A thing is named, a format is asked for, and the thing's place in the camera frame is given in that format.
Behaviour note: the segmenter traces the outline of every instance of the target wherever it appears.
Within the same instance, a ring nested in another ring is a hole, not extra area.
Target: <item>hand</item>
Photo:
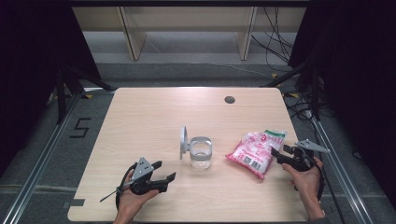
[[[125,183],[131,179],[133,172],[131,171],[127,175]],[[134,216],[140,211],[143,204],[160,193],[157,189],[153,189],[143,195],[136,195],[127,188],[128,186],[124,187],[123,193],[120,196],[119,212],[114,220],[114,224],[132,223]]]
[[[320,168],[322,168],[323,163],[318,158],[314,158],[314,161]],[[293,183],[300,192],[300,199],[304,204],[309,220],[313,221],[324,217],[317,198],[320,179],[318,168],[313,167],[309,171],[298,172],[286,163],[283,163],[282,167],[291,174]]]

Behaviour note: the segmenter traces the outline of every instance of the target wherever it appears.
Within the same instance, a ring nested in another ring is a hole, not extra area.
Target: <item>black cable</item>
[[[264,49],[268,49],[267,47],[264,46],[264,44],[262,44],[260,41],[258,41],[256,39],[256,37],[254,37],[254,35],[251,36],[262,48]],[[282,56],[281,54],[279,54],[278,52],[274,51],[273,49],[268,49],[269,51],[271,51],[273,54],[275,54],[279,59],[281,59],[283,62],[287,63],[288,59],[284,56]]]
[[[305,97],[309,98],[309,97],[311,97],[311,94],[308,93]],[[329,104],[329,103],[326,103],[326,102],[323,100],[322,97],[324,97],[324,96],[321,95],[321,97],[318,98],[318,100],[320,100],[320,102],[318,102],[318,112],[320,113],[320,115],[322,115],[322,116],[324,116],[324,117],[332,118],[332,119],[335,118],[335,115],[334,115],[332,112],[330,112],[331,114],[328,115],[328,114],[325,114],[325,113],[322,111],[322,110],[326,110],[326,109],[331,109],[330,104]]]
[[[311,159],[311,158],[309,158],[309,157],[307,157],[307,158],[308,158],[310,161],[312,161],[312,163],[314,163],[315,167],[318,169],[319,174],[320,174],[320,178],[319,178],[319,189],[318,189],[318,193],[317,193],[318,201],[320,201],[320,198],[321,198],[321,195],[322,195],[322,193],[323,193],[324,186],[325,186],[325,183],[324,183],[324,179],[325,179],[325,177],[324,177],[324,171],[323,171],[323,168],[320,168],[320,167],[315,163],[315,161],[314,161],[313,159]]]
[[[279,7],[277,7],[277,11],[276,11],[276,18],[277,18],[277,13],[279,12]],[[291,44],[291,43],[289,43],[287,40],[285,40],[283,37],[282,37],[282,35],[280,35],[280,32],[279,32],[279,26],[277,26],[277,33],[279,34],[279,40],[280,41],[282,41],[282,43],[283,42],[285,42],[285,43],[283,43],[283,44],[286,44],[286,45],[288,45],[288,46],[290,46],[291,48],[293,47],[293,45]]]
[[[283,44],[283,42],[281,41],[280,38],[280,33],[279,33],[279,26],[277,24],[277,15],[279,12],[279,7],[275,8],[275,33],[277,35],[277,39],[279,40],[279,45],[280,45],[280,49],[282,50],[284,55],[288,55],[288,57],[290,58],[289,52],[286,50],[285,45]]]
[[[300,94],[301,94],[304,98],[309,97],[309,95],[310,95],[310,94],[304,95],[304,94],[302,94],[302,93],[300,93]],[[301,102],[301,101],[302,101],[302,98],[300,98],[300,99],[297,101],[297,103],[296,103],[295,105],[292,105],[292,106],[295,107],[295,109],[293,110],[294,112],[303,112],[303,110],[298,110],[298,109],[297,109],[297,105],[305,105],[305,107],[310,107],[310,106],[311,106],[311,103],[310,103],[310,102],[299,103],[299,102]],[[331,119],[335,118],[335,115],[334,115],[334,114],[328,115],[328,114],[325,114],[324,112],[322,112],[322,110],[325,110],[325,109],[328,109],[328,108],[330,108],[330,104],[325,103],[325,102],[318,102],[318,110],[319,110],[320,115],[322,115],[322,116],[324,116],[324,117],[327,117],[327,118],[331,118]],[[297,116],[297,115],[296,115],[296,114],[293,114],[292,116],[290,116],[290,118],[292,119],[292,118],[294,118],[295,116]]]
[[[283,43],[284,45],[286,45],[286,47],[289,47],[289,48],[293,48],[293,45],[290,45],[290,44],[288,44],[288,43]]]
[[[122,188],[123,188],[123,184],[124,184],[124,182],[125,182],[125,178],[126,178],[126,176],[129,174],[129,172],[131,172],[132,169],[136,168],[136,165],[137,165],[137,163],[135,163],[134,165],[132,165],[132,166],[126,171],[124,177],[123,177],[122,180],[121,180],[120,186],[119,186],[119,187],[116,187],[116,190],[115,190],[115,191],[111,192],[111,193],[108,194],[105,198],[103,198],[103,199],[100,201],[100,203],[101,203],[102,201],[106,200],[108,197],[110,197],[113,193],[117,193],[117,196],[116,196],[116,206],[117,206],[117,209],[119,208],[120,195],[126,190],[126,189],[122,189]]]
[[[284,71],[284,70],[276,69],[276,68],[274,68],[273,66],[271,66],[271,65],[268,63],[268,49],[269,49],[269,47],[270,47],[271,41],[274,39],[274,34],[276,33],[276,28],[275,28],[274,25],[272,24],[272,21],[271,21],[270,17],[268,16],[268,13],[267,13],[267,11],[266,11],[265,8],[264,8],[264,12],[265,12],[265,15],[267,16],[268,21],[271,23],[271,27],[273,28],[273,32],[271,33],[270,40],[268,41],[268,44],[267,44],[267,46],[265,47],[265,61],[267,62],[267,65],[268,65],[270,68],[272,68],[272,69],[274,69],[274,70],[276,70],[276,71],[280,71],[280,72],[289,72],[289,71]],[[286,56],[283,56],[283,58],[286,59],[286,61],[284,61],[285,63],[288,63],[288,62],[289,62],[289,59],[286,58]]]
[[[302,112],[304,112],[306,110],[310,110],[309,104],[301,102],[301,101],[302,101],[302,99],[300,98],[294,105],[287,105],[286,102],[285,102],[286,108],[294,111],[294,114],[290,115],[290,118],[293,119],[295,116],[297,116],[297,118],[300,119],[300,120],[309,120],[311,118],[309,118],[309,117],[307,117],[307,116],[302,114]],[[302,109],[298,109],[297,108],[298,105],[302,105],[303,108]]]

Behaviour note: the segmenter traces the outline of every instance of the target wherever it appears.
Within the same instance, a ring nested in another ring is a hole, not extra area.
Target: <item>gray floor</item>
[[[239,60],[239,53],[231,33],[150,33],[139,61],[129,59],[125,40],[121,33],[87,33],[92,55],[98,64],[102,78],[116,87],[139,86],[244,86],[257,87],[268,83],[272,74],[281,75],[276,69],[288,70],[284,62],[252,41],[247,61]],[[268,39],[255,34],[262,42]],[[292,42],[295,34],[284,34]],[[271,46],[280,50],[277,45]],[[281,88],[292,88],[297,77],[285,82]],[[111,94],[82,98],[65,125],[61,139],[50,155],[50,160],[40,176],[35,191],[24,208],[20,223],[70,223],[67,219],[68,205],[72,201],[79,180],[88,161],[96,136],[111,103]],[[294,105],[298,98],[286,97],[287,105]],[[363,161],[352,155],[354,146],[349,142],[342,125],[331,115],[329,109],[321,110],[321,124],[332,142],[354,187],[362,197],[373,223],[395,223],[396,213],[387,197],[376,183]],[[89,130],[84,138],[70,138],[83,134],[75,130],[80,124]],[[57,120],[56,101],[52,100],[46,113],[37,123],[35,132],[0,179],[0,219],[18,195],[35,162],[39,158]],[[310,122],[292,119],[299,139],[315,139]],[[325,188],[322,206],[332,223],[342,223],[336,203],[346,223],[359,223],[342,185],[337,180],[326,157],[323,158],[330,186]],[[332,197],[333,189],[336,201]]]

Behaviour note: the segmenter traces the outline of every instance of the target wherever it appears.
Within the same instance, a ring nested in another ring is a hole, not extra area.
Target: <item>wire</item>
[[[157,49],[157,48],[154,46],[154,44],[153,44],[148,38],[146,38],[146,40],[148,41],[148,43],[149,43],[155,50],[157,50],[157,52],[163,53],[162,51],[160,51],[159,49]],[[169,63],[186,63],[186,62],[182,62],[182,61],[172,62],[172,61],[167,60],[167,59],[165,59],[165,60],[166,60],[167,62],[169,62]],[[263,76],[263,77],[265,77],[265,78],[274,80],[273,77],[269,77],[269,76],[267,76],[267,75],[265,75],[265,74],[263,74],[263,73],[260,73],[260,72],[257,72],[257,71],[251,71],[251,70],[247,70],[247,69],[242,69],[242,68],[236,67],[236,66],[234,66],[234,65],[230,65],[230,64],[224,64],[224,63],[203,63],[203,64],[210,64],[210,65],[215,65],[215,66],[231,67],[231,68],[233,68],[233,69],[236,69],[236,70],[239,70],[239,71],[242,71],[242,72],[258,74],[258,75],[261,75],[261,76]]]
[[[285,56],[279,54],[278,52],[274,51],[273,49],[269,49],[269,48],[265,47],[264,44],[260,43],[260,42],[256,39],[256,37],[254,37],[254,35],[252,35],[251,37],[252,37],[262,48],[271,51],[273,54],[275,54],[275,55],[276,55],[279,59],[281,59],[283,62],[285,62],[285,63],[288,62],[288,59],[287,59]]]
[[[276,42],[281,42],[281,40],[278,40],[278,39],[275,39],[275,38],[274,38],[274,40]],[[291,48],[291,49],[293,48],[292,44],[289,44],[289,43],[283,43],[283,44],[286,45],[287,47]]]
[[[268,65],[270,68],[272,68],[272,69],[274,69],[274,70],[276,70],[276,71],[279,71],[279,72],[288,72],[288,71],[285,71],[285,70],[280,70],[280,69],[274,68],[273,66],[271,66],[271,64],[268,63],[268,49],[269,49],[269,47],[270,47],[271,40],[273,39],[273,38],[272,38],[273,35],[274,35],[274,33],[271,34],[270,41],[268,41],[268,45],[267,45],[267,47],[265,47],[265,61],[267,62],[267,65]]]
[[[310,94],[302,94],[300,93],[303,98],[307,98],[310,97]],[[294,105],[287,105],[285,102],[285,105],[287,106],[288,110],[292,110],[294,112],[294,114],[290,115],[290,118],[293,119],[294,117],[297,116],[297,118],[301,119],[301,120],[307,120],[310,119],[307,116],[305,116],[304,114],[301,114],[302,112],[306,111],[306,110],[312,110],[312,108],[310,107],[312,103],[310,102],[303,102],[302,98],[300,98]],[[330,108],[330,104],[329,103],[325,103],[325,102],[318,102],[318,110],[321,116],[327,117],[327,118],[331,118],[334,119],[335,115],[334,114],[326,114],[323,110],[327,110]]]
[[[277,41],[278,41],[279,44],[280,44],[280,48],[281,48],[283,54],[288,55],[288,56],[290,57],[290,54],[289,54],[289,52],[286,50],[286,48],[285,48],[285,43],[283,43],[283,41],[285,41],[285,42],[286,42],[286,45],[289,45],[291,48],[292,48],[292,44],[289,43],[288,41],[286,41],[286,40],[280,35],[280,33],[279,33],[279,26],[278,26],[278,24],[277,24],[277,17],[278,17],[278,13],[279,13],[279,7],[275,7],[275,22],[274,22],[274,23],[272,22],[271,18],[269,17],[268,12],[267,12],[267,10],[266,10],[265,7],[264,7],[264,12],[265,12],[265,15],[266,15],[266,17],[267,17],[268,21],[270,22],[271,27],[272,27],[272,29],[273,29],[273,33],[271,34],[270,38],[271,38],[271,39],[274,39],[274,38],[273,38],[273,35],[276,34],[276,36],[277,36]]]
[[[328,109],[331,109],[331,108],[330,108],[330,104],[329,104],[329,103],[326,103],[326,98],[324,97],[323,94],[321,94],[320,96],[321,96],[321,97],[318,97],[318,100],[320,100],[320,102],[318,102],[318,112],[319,112],[319,114],[322,115],[322,116],[324,116],[324,117],[334,119],[334,118],[335,118],[334,113],[333,113],[332,111],[328,111]],[[312,97],[312,94],[311,94],[311,93],[308,93],[305,97],[311,98],[311,97]]]
[[[318,169],[319,174],[320,174],[320,179],[319,179],[319,188],[318,188],[318,200],[320,201],[321,195],[323,193],[323,189],[324,189],[324,180],[325,180],[325,175],[324,175],[324,171],[322,168],[320,168],[313,159],[306,157],[307,159],[309,159],[312,163],[314,163],[315,167]]]

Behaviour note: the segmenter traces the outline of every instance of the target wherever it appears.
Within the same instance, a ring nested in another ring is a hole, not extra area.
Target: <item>glass cup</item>
[[[212,142],[208,137],[193,137],[190,142],[191,166],[207,169],[212,163]]]

